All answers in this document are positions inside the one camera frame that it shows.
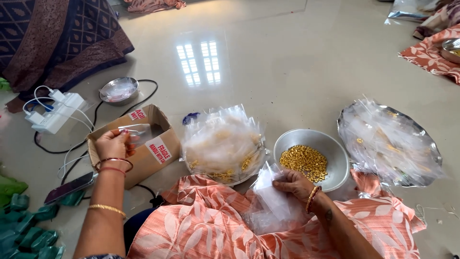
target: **gold bangle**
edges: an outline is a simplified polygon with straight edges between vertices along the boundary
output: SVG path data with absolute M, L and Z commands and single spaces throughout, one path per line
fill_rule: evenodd
M 319 188 L 318 186 L 315 186 L 313 190 L 311 191 L 310 196 L 308 197 L 307 206 L 305 206 L 306 211 L 308 211 L 308 207 L 310 206 L 310 203 L 311 203 L 311 198 L 313 198 L 313 195 L 316 192 L 316 189 L 318 188 Z
M 124 212 L 122 212 L 121 210 L 117 209 L 117 208 L 114 208 L 114 207 L 111 207 L 111 206 L 107 206 L 107 205 L 101 205 L 101 204 L 93 204 L 93 205 L 90 205 L 88 207 L 89 209 L 106 209 L 106 210 L 110 210 L 110 211 L 113 211 L 113 212 L 118 212 L 119 214 L 121 214 L 123 216 L 123 219 L 126 219 L 126 214 Z

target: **aluminum bowl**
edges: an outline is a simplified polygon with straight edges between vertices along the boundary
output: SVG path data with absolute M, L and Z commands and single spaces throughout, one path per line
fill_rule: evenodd
M 112 105 L 112 106 L 123 106 L 123 105 L 127 105 L 127 104 L 131 103 L 132 101 L 134 101 L 139 96 L 139 91 L 138 91 L 139 90 L 139 82 L 136 79 L 132 78 L 132 77 L 120 77 L 120 78 L 117 78 L 117 79 L 112 80 L 112 81 L 108 82 L 107 84 L 105 84 L 103 86 L 103 88 L 108 86 L 108 85 L 111 85 L 111 86 L 116 85 L 116 84 L 118 84 L 120 82 L 123 82 L 125 80 L 128 80 L 130 83 L 132 83 L 136 87 L 136 91 L 134 91 L 130 96 L 128 96 L 128 97 L 126 97 L 126 98 L 124 98 L 122 100 L 119 100 L 119 101 L 109 102 L 109 101 L 103 100 L 102 99 L 103 95 L 99 92 L 99 99 L 101 99 L 101 101 L 103 101 L 103 102 L 105 102 L 105 103 L 107 103 L 109 105 Z
M 281 135 L 275 143 L 273 156 L 277 163 L 281 153 L 295 145 L 309 146 L 319 151 L 328 160 L 326 178 L 315 183 L 323 192 L 342 186 L 350 175 L 350 165 L 345 149 L 331 136 L 312 129 L 293 129 Z
M 443 41 L 441 56 L 450 62 L 460 64 L 460 56 L 455 53 L 460 53 L 460 39 L 448 39 Z

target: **clear plastic bag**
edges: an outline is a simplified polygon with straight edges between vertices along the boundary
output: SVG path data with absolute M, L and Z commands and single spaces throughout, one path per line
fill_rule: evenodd
M 307 222 L 305 209 L 297 198 L 276 190 L 272 186 L 273 180 L 285 181 L 285 178 L 276 164 L 265 162 L 250 188 L 255 194 L 251 207 L 242 214 L 256 235 L 288 231 Z
M 153 139 L 152 129 L 150 124 L 135 124 L 118 127 L 120 130 L 128 130 L 130 135 L 129 144 L 135 144 L 135 148 L 145 144 Z
M 338 120 L 357 171 L 390 185 L 427 186 L 446 175 L 433 139 L 410 117 L 374 100 L 358 100 Z
M 263 133 L 242 105 L 212 109 L 186 125 L 181 161 L 192 174 L 206 174 L 230 186 L 240 183 L 267 160 Z
M 114 84 L 107 84 L 99 92 L 102 94 L 102 100 L 107 102 L 116 102 L 131 96 L 137 89 L 128 77 L 117 80 Z

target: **cardboard box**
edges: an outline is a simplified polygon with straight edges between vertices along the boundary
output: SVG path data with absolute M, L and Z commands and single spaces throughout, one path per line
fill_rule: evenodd
M 165 114 L 157 106 L 151 104 L 114 120 L 86 137 L 93 168 L 100 161 L 95 147 L 96 140 L 108 130 L 133 124 L 150 124 L 152 129 L 157 128 L 153 131 L 154 134 L 155 132 L 157 134 L 153 139 L 136 148 L 136 153 L 127 158 L 134 168 L 126 173 L 125 189 L 132 188 L 136 183 L 145 180 L 178 159 L 180 151 L 180 141 Z

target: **smartphone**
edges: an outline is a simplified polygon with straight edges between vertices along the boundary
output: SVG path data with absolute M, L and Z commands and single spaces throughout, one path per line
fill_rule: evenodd
M 71 182 L 57 187 L 52 190 L 45 199 L 45 205 L 50 205 L 53 202 L 64 198 L 65 196 L 86 188 L 94 183 L 94 172 L 85 174 Z

